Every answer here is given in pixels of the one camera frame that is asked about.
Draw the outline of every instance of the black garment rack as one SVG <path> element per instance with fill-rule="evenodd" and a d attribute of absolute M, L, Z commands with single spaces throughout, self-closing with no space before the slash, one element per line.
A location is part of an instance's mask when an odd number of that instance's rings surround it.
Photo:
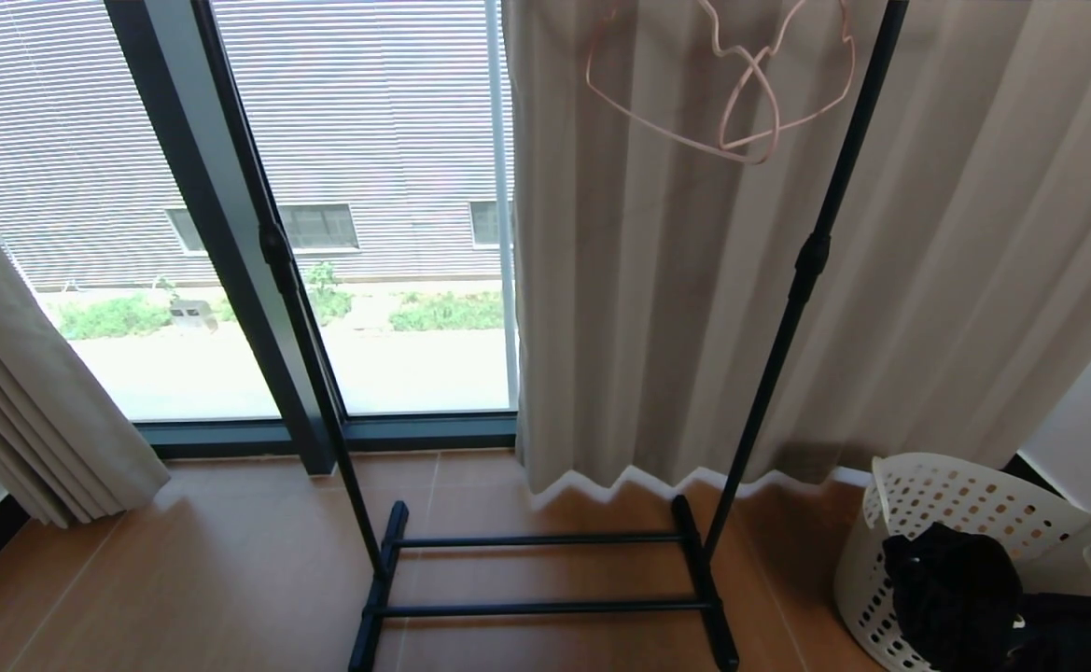
<path fill-rule="evenodd" d="M 711 526 L 707 530 L 707 541 L 700 539 L 698 527 L 694 523 L 694 515 L 691 514 L 691 507 L 682 494 L 678 494 L 670 503 L 670 511 L 673 512 L 676 526 L 672 532 L 455 537 L 454 539 L 407 540 L 404 538 L 404 527 L 408 523 L 408 506 L 405 506 L 403 501 L 397 501 L 388 515 L 384 537 L 382 540 L 377 540 L 374 530 L 371 530 L 371 519 L 367 516 L 362 490 L 358 485 L 358 477 L 355 475 L 347 452 L 346 437 L 341 433 L 340 427 L 333 422 L 328 423 L 331 425 L 328 439 L 331 439 L 333 454 L 339 465 L 341 481 L 346 484 L 350 506 L 353 507 L 355 519 L 358 520 L 358 529 L 362 533 L 362 541 L 365 544 L 373 571 L 371 591 L 362 608 L 362 621 L 358 625 L 358 634 L 355 637 L 353 651 L 350 656 L 350 672 L 367 672 L 373 667 L 375 649 L 379 646 L 379 633 L 383 628 L 385 617 L 529 616 L 645 611 L 698 611 L 703 616 L 703 625 L 707 629 L 707 640 L 710 643 L 717 667 L 721 671 L 735 671 L 740 667 L 740 656 L 736 653 L 732 631 L 728 628 L 728 620 L 723 612 L 723 600 L 716 591 L 715 578 L 711 575 L 711 556 L 716 545 L 719 544 L 720 536 L 723 535 L 729 511 L 732 509 L 732 503 L 735 501 L 736 488 L 745 472 L 753 444 L 757 442 L 772 391 L 775 391 L 781 373 L 781 365 L 783 365 L 784 357 L 790 350 L 793 335 L 798 329 L 798 321 L 802 317 L 802 311 L 811 298 L 811 290 L 814 289 L 817 277 L 826 267 L 827 255 L 830 251 L 831 226 L 835 225 L 836 214 L 839 213 L 844 191 L 848 190 L 849 179 L 852 178 L 852 170 L 855 168 L 856 157 L 860 156 L 862 144 L 864 144 L 868 122 L 873 119 L 873 111 L 877 106 L 882 84 L 886 80 L 886 72 L 895 53 L 904 14 L 907 14 L 907 0 L 887 0 L 885 16 L 882 17 L 882 26 L 878 28 L 877 39 L 874 44 L 873 57 L 868 61 L 861 93 L 858 94 L 855 110 L 853 110 L 852 119 L 849 121 L 848 133 L 843 137 L 839 158 L 836 159 L 836 169 L 831 172 L 830 183 L 827 187 L 826 195 L 823 196 L 823 207 L 819 208 L 814 229 L 806 238 L 806 242 L 803 243 L 802 250 L 798 252 L 796 271 L 787 307 L 781 315 L 777 336 L 772 340 L 770 356 L 765 363 L 757 392 L 753 397 L 748 420 L 745 422 L 745 429 L 736 448 L 736 456 L 728 471 L 727 484 L 720 495 Z M 299 289 L 300 275 L 284 229 L 274 223 L 271 227 L 264 226 L 260 232 L 260 242 L 264 255 L 271 264 L 276 284 L 279 285 L 280 291 L 284 293 L 288 314 L 292 317 L 293 324 L 298 328 L 302 325 L 303 331 L 309 336 L 307 339 L 301 339 L 300 343 L 303 361 L 309 365 L 310 371 L 328 373 L 328 363 L 325 360 L 324 347 L 320 341 L 320 333 L 313 326 L 309 300 Z M 340 409 L 337 408 L 327 380 L 328 375 L 322 375 L 320 380 L 314 380 L 320 412 L 324 417 L 339 417 Z M 684 599 L 532 601 L 531 603 L 514 604 L 431 604 L 430 607 L 393 607 L 393 604 L 387 604 L 401 549 L 651 543 L 681 544 L 686 556 L 691 583 L 694 584 L 692 597 Z"/>

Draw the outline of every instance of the beige curtain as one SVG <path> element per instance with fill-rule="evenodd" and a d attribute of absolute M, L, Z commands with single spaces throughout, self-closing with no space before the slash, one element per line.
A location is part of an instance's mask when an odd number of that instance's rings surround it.
<path fill-rule="evenodd" d="M 68 527 L 145 505 L 167 481 L 0 249 L 0 483 Z"/>
<path fill-rule="evenodd" d="M 587 89 L 608 3 L 506 0 L 516 144 L 520 458 L 536 490 L 630 465 L 726 471 L 868 63 L 852 3 L 844 106 L 734 165 Z M 717 1 L 724 43 L 771 43 L 792 0 Z M 714 141 L 742 65 L 694 1 L 622 0 L 592 80 Z M 848 72 L 836 3 L 767 68 L 787 119 Z M 757 95 L 733 121 L 766 125 Z M 1000 467 L 1091 359 L 1091 1 L 911 3 L 889 77 L 745 478 L 931 451 Z"/>

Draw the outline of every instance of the laundry basket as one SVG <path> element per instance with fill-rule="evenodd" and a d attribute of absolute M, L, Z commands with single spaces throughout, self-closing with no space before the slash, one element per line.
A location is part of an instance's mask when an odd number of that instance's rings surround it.
<path fill-rule="evenodd" d="M 1091 514 L 993 468 L 931 454 L 873 460 L 836 569 L 836 608 L 852 637 L 886 669 L 933 669 L 904 643 L 882 543 L 914 539 L 934 521 L 988 535 L 1014 560 L 1026 591 L 1091 596 Z"/>

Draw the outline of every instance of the brown tile floor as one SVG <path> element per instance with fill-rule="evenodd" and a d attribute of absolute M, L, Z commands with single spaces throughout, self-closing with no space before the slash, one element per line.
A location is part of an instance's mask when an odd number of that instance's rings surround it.
<path fill-rule="evenodd" d="M 152 506 L 72 531 L 29 524 L 0 553 L 0 671 L 345 671 L 370 571 L 337 478 L 295 460 L 172 464 Z M 361 456 L 371 521 L 409 533 L 669 527 L 626 484 L 610 503 L 563 493 L 533 511 L 502 451 Z M 706 525 L 716 490 L 686 492 Z M 739 501 L 714 561 L 742 669 L 877 669 L 830 602 L 861 490 L 779 487 Z M 406 553 L 393 601 L 676 596 L 676 545 Z M 383 671 L 714 669 L 697 615 L 416 621 L 384 628 Z"/>

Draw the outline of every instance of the building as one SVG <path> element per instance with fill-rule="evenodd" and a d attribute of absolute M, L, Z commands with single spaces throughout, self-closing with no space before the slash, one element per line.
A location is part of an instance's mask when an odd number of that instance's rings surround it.
<path fill-rule="evenodd" d="M 482 0 L 214 10 L 302 264 L 499 277 Z M 0 3 L 0 238 L 41 292 L 217 284 L 100 0 Z"/>

